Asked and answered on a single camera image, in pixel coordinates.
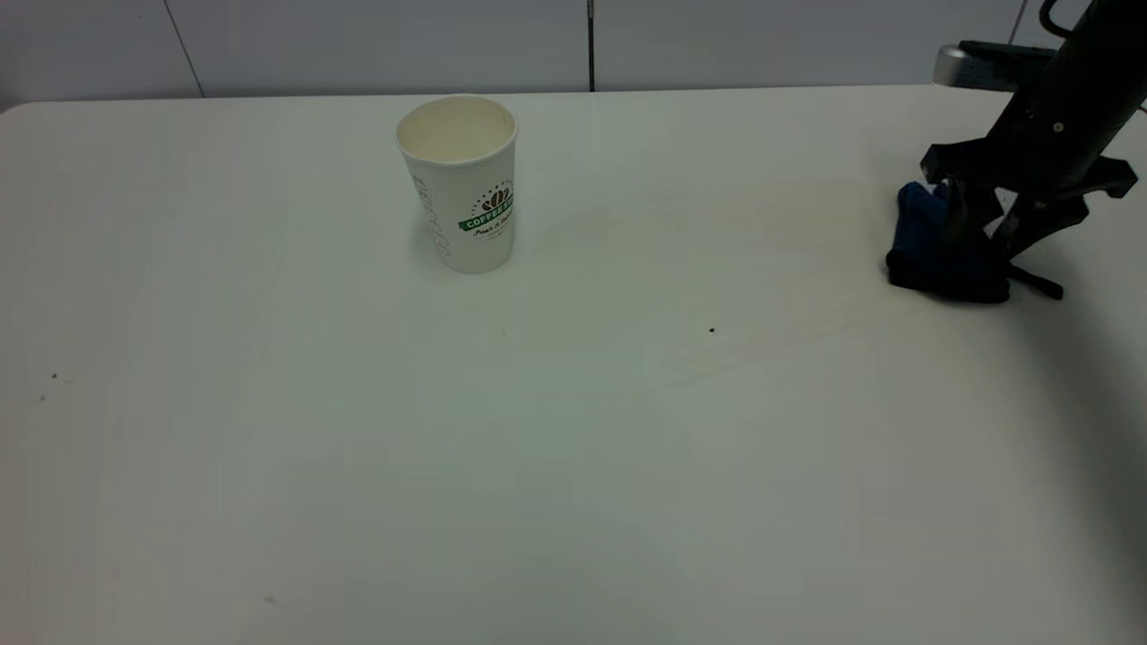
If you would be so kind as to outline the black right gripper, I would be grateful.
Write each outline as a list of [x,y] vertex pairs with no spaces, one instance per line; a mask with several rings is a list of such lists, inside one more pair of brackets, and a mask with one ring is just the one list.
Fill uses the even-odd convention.
[[[1134,168],[1105,150],[1138,107],[1136,76],[1056,76],[1015,87],[988,135],[933,143],[920,166],[926,180],[947,181],[946,261],[976,257],[1002,269],[1085,220],[1083,195],[1126,196],[1138,181]],[[1031,199],[1019,195],[1005,210],[997,188]]]

